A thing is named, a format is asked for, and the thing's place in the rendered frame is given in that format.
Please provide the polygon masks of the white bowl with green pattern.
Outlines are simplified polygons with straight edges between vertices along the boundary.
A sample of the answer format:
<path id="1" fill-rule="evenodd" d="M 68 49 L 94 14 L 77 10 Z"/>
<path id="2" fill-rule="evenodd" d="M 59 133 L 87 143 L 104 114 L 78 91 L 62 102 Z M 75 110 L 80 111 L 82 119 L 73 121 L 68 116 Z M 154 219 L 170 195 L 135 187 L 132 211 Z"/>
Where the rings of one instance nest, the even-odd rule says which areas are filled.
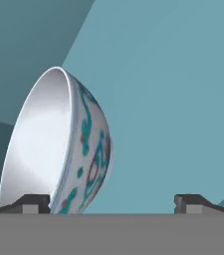
<path id="1" fill-rule="evenodd" d="M 110 168 L 112 139 L 89 90 L 61 67 L 47 70 L 14 125 L 0 180 L 0 207 L 26 194 L 50 197 L 53 214 L 80 214 Z"/>

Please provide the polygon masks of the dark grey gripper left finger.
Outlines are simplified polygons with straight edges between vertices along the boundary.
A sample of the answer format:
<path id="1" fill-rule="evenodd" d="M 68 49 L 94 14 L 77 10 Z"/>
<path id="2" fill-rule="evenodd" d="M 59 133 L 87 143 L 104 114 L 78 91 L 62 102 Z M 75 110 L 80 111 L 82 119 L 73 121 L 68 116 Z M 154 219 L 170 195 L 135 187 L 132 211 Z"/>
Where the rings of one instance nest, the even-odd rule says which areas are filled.
<path id="1" fill-rule="evenodd" d="M 49 194 L 25 194 L 12 204 L 0 207 L 0 213 L 49 214 Z"/>

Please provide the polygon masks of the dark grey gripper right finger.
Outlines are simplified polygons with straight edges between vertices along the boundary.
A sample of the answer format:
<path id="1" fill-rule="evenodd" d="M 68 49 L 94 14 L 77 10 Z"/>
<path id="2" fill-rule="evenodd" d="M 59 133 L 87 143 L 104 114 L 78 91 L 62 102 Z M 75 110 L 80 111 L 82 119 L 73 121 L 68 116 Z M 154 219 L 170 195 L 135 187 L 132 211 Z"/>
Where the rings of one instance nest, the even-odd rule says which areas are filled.
<path id="1" fill-rule="evenodd" d="M 176 214 L 224 214 L 224 207 L 211 203 L 200 194 L 176 194 Z"/>

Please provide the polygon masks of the teal cabinet door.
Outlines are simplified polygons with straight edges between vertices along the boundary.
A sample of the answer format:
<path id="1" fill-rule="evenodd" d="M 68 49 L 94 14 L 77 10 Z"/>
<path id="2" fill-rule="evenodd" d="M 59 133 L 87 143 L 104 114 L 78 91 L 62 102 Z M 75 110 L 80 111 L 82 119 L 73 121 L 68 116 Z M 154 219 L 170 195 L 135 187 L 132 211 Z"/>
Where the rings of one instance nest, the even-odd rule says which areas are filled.
<path id="1" fill-rule="evenodd" d="M 96 97 L 112 172 L 90 213 L 224 199 L 224 0 L 96 0 L 64 67 Z"/>

